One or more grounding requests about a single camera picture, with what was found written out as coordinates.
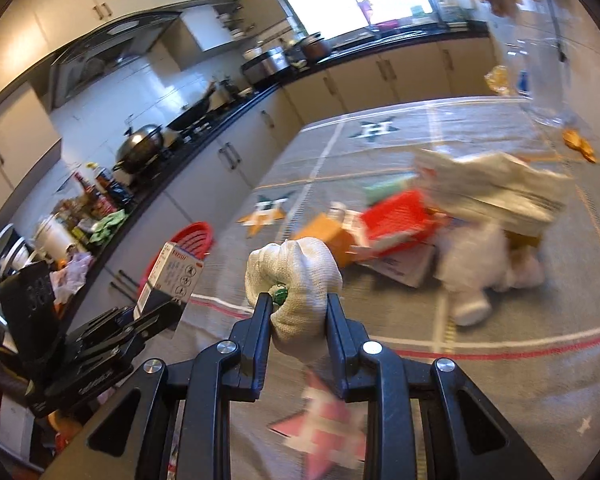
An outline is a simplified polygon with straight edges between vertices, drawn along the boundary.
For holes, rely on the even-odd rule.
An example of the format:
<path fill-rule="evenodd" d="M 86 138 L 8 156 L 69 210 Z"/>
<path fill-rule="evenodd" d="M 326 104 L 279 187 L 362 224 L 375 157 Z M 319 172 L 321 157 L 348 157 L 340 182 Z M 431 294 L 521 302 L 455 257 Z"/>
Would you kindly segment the white dish rack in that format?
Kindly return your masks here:
<path fill-rule="evenodd" d="M 0 231 L 0 281 L 34 261 L 34 249 L 12 223 Z"/>

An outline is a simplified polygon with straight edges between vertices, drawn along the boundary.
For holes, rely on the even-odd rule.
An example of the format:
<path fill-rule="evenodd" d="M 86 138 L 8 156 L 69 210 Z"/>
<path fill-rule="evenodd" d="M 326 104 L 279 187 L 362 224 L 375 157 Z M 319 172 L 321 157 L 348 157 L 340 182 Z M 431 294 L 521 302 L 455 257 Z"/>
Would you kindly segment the small white red carton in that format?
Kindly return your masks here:
<path fill-rule="evenodd" d="M 140 286 L 134 307 L 138 320 L 171 299 L 186 304 L 200 278 L 204 262 L 172 242 L 166 242 L 149 269 L 144 284 Z"/>

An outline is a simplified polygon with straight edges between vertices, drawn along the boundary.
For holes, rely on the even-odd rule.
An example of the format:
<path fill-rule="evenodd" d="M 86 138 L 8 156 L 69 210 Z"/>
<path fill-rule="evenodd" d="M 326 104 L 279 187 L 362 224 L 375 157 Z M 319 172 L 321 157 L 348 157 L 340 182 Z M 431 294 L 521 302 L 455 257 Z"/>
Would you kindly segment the green tissue pack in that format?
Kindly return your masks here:
<path fill-rule="evenodd" d="M 413 187 L 416 176 L 410 172 L 402 176 L 394 177 L 389 180 L 382 180 L 363 188 L 366 204 L 373 206 L 386 200 L 387 198 L 407 191 Z"/>

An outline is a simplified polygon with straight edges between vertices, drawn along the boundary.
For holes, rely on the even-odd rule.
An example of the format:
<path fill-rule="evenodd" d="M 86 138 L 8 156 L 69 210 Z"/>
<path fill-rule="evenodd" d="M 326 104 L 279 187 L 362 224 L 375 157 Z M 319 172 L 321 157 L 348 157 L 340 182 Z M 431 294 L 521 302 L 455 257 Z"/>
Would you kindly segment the torn red paper box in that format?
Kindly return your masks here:
<path fill-rule="evenodd" d="M 382 200 L 360 215 L 370 250 L 379 257 L 426 242 L 440 226 L 419 190 Z"/>

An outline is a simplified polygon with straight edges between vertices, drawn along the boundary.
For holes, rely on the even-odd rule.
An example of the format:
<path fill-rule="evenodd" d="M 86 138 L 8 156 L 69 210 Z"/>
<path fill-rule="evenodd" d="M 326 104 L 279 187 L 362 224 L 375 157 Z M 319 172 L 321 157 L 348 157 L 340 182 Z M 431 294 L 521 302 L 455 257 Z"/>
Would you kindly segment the white plastic bag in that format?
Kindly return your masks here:
<path fill-rule="evenodd" d="M 449 292 L 497 292 L 544 283 L 538 250 L 516 245 L 495 223 L 469 223 L 444 231 L 437 240 L 434 276 Z"/>

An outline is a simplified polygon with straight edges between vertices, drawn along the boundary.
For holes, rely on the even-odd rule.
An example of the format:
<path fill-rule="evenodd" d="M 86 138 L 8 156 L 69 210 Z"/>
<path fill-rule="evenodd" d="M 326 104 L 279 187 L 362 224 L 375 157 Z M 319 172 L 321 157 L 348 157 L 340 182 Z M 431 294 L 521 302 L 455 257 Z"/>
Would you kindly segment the white red paper bag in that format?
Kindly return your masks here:
<path fill-rule="evenodd" d="M 557 219 L 572 187 L 566 174 L 534 169 L 502 152 L 453 158 L 420 150 L 414 166 L 416 188 L 429 206 L 528 237 L 541 236 Z"/>

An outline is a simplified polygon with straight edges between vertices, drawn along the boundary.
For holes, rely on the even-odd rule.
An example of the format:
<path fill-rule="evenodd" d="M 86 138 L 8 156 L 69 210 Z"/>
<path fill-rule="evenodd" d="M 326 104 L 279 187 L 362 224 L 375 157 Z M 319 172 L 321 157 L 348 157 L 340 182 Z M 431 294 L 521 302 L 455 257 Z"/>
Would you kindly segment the plastic bags on counter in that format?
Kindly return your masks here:
<path fill-rule="evenodd" d="M 93 257 L 89 252 L 76 252 L 62 269 L 50 274 L 55 304 L 68 304 L 85 285 L 92 261 Z"/>

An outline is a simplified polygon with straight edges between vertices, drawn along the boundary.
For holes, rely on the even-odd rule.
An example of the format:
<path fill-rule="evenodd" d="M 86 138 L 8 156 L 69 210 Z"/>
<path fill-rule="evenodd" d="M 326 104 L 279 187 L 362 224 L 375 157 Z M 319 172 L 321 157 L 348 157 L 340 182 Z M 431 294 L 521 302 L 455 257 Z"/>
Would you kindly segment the clear glass pitcher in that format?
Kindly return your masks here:
<path fill-rule="evenodd" d="M 533 120 L 556 128 L 572 116 L 565 97 L 568 60 L 561 6 L 560 0 L 524 0 L 516 18 L 498 18 L 489 9 L 510 90 L 524 99 Z"/>

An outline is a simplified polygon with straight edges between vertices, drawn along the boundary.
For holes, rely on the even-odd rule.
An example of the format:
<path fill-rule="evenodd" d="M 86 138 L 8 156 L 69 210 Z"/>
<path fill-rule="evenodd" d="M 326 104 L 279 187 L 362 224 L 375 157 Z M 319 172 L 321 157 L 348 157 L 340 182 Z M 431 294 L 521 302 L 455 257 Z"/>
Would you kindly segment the yellow plastic bag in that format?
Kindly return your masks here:
<path fill-rule="evenodd" d="M 510 96 L 508 69 L 505 65 L 497 65 L 484 76 L 488 88 L 498 96 Z"/>

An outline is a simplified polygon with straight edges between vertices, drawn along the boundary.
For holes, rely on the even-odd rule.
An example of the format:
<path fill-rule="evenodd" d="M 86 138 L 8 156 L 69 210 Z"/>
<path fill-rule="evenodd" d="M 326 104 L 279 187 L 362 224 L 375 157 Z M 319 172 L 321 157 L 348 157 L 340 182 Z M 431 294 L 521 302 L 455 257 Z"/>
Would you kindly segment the white red box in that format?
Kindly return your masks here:
<path fill-rule="evenodd" d="M 360 266 L 373 270 L 402 285 L 419 288 L 429 273 L 436 248 L 429 244 L 417 244 L 392 254 L 360 262 Z"/>

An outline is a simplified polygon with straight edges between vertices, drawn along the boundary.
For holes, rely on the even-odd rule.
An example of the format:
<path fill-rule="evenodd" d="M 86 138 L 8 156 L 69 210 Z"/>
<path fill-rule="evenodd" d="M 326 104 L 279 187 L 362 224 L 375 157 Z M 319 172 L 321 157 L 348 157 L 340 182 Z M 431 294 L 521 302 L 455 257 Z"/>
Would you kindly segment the black frying pan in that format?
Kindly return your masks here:
<path fill-rule="evenodd" d="M 215 92 L 215 88 L 215 82 L 210 82 L 202 97 L 166 126 L 172 131 L 184 131 L 198 120 L 201 120 L 208 113 L 211 96 Z"/>

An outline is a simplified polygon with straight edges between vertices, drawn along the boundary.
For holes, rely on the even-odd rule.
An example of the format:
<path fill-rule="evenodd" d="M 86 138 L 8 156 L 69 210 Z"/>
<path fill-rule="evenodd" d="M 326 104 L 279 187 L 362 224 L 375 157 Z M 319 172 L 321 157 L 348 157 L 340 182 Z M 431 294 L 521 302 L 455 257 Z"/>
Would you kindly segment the white knit cloth glove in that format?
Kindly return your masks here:
<path fill-rule="evenodd" d="M 342 289 L 342 276 L 324 242 L 315 237 L 270 243 L 248 257 L 245 293 L 256 304 L 262 292 L 287 291 L 271 315 L 272 338 L 278 351 L 304 364 L 326 356 L 327 296 Z"/>

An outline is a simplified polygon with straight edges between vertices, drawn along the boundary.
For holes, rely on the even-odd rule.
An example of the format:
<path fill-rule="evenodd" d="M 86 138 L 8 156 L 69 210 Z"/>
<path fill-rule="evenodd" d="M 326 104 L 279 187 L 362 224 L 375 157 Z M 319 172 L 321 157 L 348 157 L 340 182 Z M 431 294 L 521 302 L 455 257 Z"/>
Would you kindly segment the white plastic bottle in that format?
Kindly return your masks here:
<path fill-rule="evenodd" d="M 451 318 L 457 326 L 468 327 L 483 322 L 492 312 L 482 289 L 449 292 Z"/>

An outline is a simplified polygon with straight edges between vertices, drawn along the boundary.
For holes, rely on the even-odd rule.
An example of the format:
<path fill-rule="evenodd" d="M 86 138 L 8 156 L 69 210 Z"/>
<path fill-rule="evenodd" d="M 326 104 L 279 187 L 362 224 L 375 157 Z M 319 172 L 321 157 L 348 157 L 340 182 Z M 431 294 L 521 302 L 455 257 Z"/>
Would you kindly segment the green cloth rag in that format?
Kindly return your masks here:
<path fill-rule="evenodd" d="M 107 243 L 122 223 L 125 222 L 127 216 L 124 210 L 118 210 L 96 222 L 90 237 L 90 243 L 96 246 Z"/>

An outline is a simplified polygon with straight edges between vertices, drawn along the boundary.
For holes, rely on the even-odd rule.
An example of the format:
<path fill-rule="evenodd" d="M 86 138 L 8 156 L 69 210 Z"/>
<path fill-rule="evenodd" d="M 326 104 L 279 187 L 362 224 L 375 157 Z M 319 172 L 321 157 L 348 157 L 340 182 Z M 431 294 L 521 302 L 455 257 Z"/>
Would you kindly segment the orange cardboard box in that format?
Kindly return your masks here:
<path fill-rule="evenodd" d="M 329 218 L 324 212 L 318 214 L 299 232 L 294 234 L 294 240 L 306 237 L 317 238 L 323 242 L 332 253 L 340 269 L 353 262 L 353 235 L 339 221 Z"/>

